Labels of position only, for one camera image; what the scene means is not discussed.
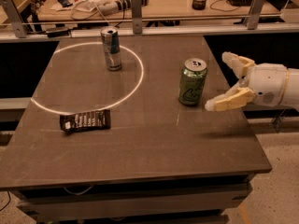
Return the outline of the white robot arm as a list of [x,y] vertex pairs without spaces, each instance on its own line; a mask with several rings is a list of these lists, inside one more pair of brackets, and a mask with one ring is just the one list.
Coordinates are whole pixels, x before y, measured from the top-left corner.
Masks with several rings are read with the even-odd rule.
[[223,52],[222,60],[238,78],[226,93],[210,99],[207,111],[226,111],[248,103],[274,107],[283,105],[299,111],[299,70],[283,64],[256,64],[252,59]]

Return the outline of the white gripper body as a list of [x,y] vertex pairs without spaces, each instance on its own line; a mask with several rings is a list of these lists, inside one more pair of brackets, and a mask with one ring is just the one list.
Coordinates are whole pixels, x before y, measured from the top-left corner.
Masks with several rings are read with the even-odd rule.
[[254,91],[253,103],[275,106],[282,97],[286,83],[287,68],[282,64],[262,63],[250,68],[249,87]]

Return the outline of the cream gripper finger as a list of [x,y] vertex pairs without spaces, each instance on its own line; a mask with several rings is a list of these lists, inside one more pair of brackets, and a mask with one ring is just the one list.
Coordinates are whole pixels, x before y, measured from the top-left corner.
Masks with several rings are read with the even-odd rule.
[[245,106],[254,100],[255,93],[250,88],[230,89],[225,94],[210,99],[205,104],[207,111],[226,111]]
[[233,70],[235,76],[238,79],[244,77],[248,70],[256,65],[256,63],[252,59],[238,56],[232,52],[223,52],[221,58],[222,61]]

